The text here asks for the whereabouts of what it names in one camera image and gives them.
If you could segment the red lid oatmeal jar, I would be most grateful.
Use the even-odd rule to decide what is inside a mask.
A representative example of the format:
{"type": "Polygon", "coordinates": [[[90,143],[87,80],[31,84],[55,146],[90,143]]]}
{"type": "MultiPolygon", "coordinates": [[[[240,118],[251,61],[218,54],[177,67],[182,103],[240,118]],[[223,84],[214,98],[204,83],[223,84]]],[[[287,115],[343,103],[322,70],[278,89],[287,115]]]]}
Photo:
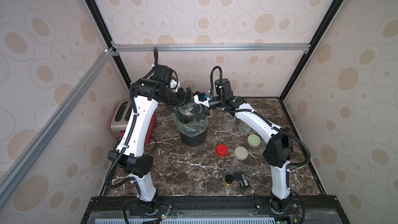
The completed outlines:
{"type": "Polygon", "coordinates": [[[235,121],[235,116],[231,115],[230,113],[225,113],[222,124],[223,130],[231,132],[235,126],[235,121]]]}

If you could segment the red jar lid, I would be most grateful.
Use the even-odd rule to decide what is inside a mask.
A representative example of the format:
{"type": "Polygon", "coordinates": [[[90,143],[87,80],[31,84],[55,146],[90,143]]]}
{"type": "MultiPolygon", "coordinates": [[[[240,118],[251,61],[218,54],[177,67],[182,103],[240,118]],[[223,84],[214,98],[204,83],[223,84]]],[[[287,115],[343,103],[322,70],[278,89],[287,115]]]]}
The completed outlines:
{"type": "Polygon", "coordinates": [[[224,144],[220,144],[216,147],[216,154],[220,157],[225,157],[228,154],[228,148],[224,144]]]}

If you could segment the clear oatmeal jar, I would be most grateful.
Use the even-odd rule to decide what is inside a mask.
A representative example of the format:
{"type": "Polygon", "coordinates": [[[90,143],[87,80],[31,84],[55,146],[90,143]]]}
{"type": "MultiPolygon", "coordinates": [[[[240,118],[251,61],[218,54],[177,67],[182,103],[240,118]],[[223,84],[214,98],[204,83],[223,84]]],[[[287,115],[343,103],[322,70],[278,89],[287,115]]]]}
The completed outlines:
{"type": "Polygon", "coordinates": [[[238,126],[238,130],[242,135],[247,135],[251,132],[251,127],[241,120],[238,126]]]}

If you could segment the light green jar lid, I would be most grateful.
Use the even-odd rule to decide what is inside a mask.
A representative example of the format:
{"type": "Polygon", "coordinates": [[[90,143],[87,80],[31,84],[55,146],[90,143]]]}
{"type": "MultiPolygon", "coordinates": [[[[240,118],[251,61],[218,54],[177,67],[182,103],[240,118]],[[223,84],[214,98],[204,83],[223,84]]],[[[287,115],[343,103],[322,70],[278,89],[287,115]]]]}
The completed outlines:
{"type": "Polygon", "coordinates": [[[261,139],[257,135],[249,135],[247,138],[247,143],[251,147],[258,147],[261,144],[261,139]]]}

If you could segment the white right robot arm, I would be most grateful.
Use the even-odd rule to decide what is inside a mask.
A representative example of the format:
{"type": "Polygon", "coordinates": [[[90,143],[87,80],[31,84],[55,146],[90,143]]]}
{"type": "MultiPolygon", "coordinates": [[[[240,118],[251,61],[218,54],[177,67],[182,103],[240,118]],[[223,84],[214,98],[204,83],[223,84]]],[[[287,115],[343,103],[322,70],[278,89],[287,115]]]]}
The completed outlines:
{"type": "Polygon", "coordinates": [[[235,96],[230,81],[223,78],[222,75],[222,68],[215,66],[210,73],[210,90],[207,93],[194,96],[194,101],[210,110],[221,110],[236,117],[260,135],[266,143],[263,157],[271,167],[270,205],[275,213],[281,214],[293,203],[293,190],[289,185],[290,168],[308,165],[311,161],[310,151],[298,137],[290,133],[289,129],[283,129],[272,123],[255,111],[246,100],[235,96]],[[305,158],[303,162],[291,162],[293,142],[297,142],[303,150],[305,158]]]}

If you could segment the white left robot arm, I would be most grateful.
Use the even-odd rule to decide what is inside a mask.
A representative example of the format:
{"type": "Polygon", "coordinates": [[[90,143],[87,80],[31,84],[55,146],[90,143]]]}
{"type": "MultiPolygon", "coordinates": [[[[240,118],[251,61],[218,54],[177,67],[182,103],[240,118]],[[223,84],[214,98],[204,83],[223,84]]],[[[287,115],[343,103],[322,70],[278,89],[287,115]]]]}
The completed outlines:
{"type": "Polygon", "coordinates": [[[132,112],[117,149],[108,153],[112,163],[105,177],[108,189],[132,182],[143,202],[152,202],[157,193],[150,175],[153,157],[144,154],[152,116],[160,103],[174,108],[193,101],[191,89],[179,88],[176,72],[159,64],[157,47],[154,47],[153,55],[151,71],[130,85],[132,112]]]}

